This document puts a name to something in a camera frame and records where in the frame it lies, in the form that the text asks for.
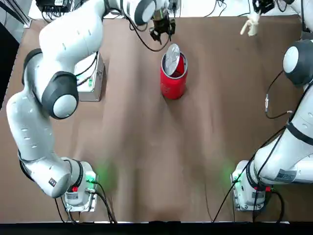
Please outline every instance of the electronic device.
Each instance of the electronic device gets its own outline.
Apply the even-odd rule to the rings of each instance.
[[[41,12],[69,12],[73,0],[36,0],[36,5]]]

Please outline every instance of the green light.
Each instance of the green light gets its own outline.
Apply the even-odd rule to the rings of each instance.
[[[96,179],[95,173],[92,172],[92,173],[87,173],[86,174],[86,181],[87,182],[96,181],[95,179]]]

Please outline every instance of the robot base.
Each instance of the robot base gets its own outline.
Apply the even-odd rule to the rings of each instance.
[[[86,189],[97,190],[97,184],[87,181],[98,181],[98,175],[89,163],[81,162],[81,164],[84,175],[77,192],[65,193],[65,207],[68,212],[94,212],[96,209],[97,194],[87,193]]]
[[[238,164],[236,170],[230,175],[231,185],[233,185],[233,182],[238,178],[239,174],[243,171],[244,167],[245,165]],[[240,177],[241,179],[235,184],[231,192],[233,196],[232,198],[234,201],[235,209],[237,211],[252,211],[253,210],[253,205],[248,205],[245,199],[246,195],[244,193],[244,190],[243,190],[244,186],[242,184],[242,180],[245,176],[246,176],[246,173],[244,172]],[[255,206],[254,210],[259,211],[260,209],[263,208],[263,206],[264,206],[264,203],[260,203]]]

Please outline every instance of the white label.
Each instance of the white label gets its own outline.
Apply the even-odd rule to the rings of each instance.
[[[278,175],[276,176],[276,181],[283,181],[283,182],[292,182],[297,175],[296,170],[283,170],[280,169]]]
[[[55,0],[54,5],[56,6],[62,6],[63,5],[63,0]]]
[[[67,193],[67,199],[69,200],[74,200],[74,199],[78,199],[78,193]]]

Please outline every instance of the sticker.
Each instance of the sticker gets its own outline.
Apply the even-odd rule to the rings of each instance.
[[[296,170],[283,170],[280,169],[278,175],[276,176],[276,181],[283,181],[283,182],[292,182],[297,175]]]
[[[252,198],[255,198],[255,192],[252,193]],[[258,197],[257,198],[264,198],[264,193],[263,192],[258,192]]]
[[[63,0],[55,0],[54,5],[56,6],[63,6]]]
[[[54,187],[57,184],[57,182],[53,178],[51,178],[49,180],[49,184],[51,184]]]
[[[78,199],[78,193],[67,193],[67,199],[69,200],[74,200],[74,199]]]

